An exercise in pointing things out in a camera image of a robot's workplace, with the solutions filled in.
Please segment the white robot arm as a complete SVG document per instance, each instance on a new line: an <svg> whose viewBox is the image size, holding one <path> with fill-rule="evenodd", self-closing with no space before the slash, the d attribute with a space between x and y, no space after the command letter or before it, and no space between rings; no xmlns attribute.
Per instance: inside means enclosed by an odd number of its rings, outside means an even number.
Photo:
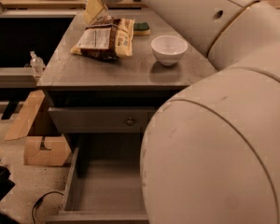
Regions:
<svg viewBox="0 0 280 224"><path fill-rule="evenodd" d="M149 224L280 224L280 11L261 0L142 1L216 68L147 126Z"/></svg>

